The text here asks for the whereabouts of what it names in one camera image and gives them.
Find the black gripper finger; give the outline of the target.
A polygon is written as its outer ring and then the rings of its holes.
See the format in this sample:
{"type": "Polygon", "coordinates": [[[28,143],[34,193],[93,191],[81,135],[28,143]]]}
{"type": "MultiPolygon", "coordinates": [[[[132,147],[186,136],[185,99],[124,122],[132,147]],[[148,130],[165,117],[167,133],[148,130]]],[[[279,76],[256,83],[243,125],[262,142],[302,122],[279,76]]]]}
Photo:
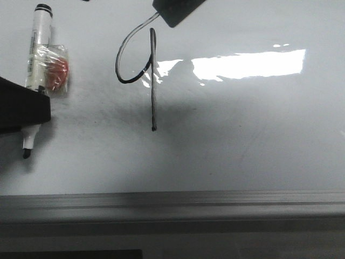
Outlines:
{"type": "Polygon", "coordinates": [[[1,78],[1,134],[50,120],[48,96],[1,78]]]}
{"type": "Polygon", "coordinates": [[[205,0],[154,0],[153,8],[170,28],[174,28],[194,12],[205,0]]]}

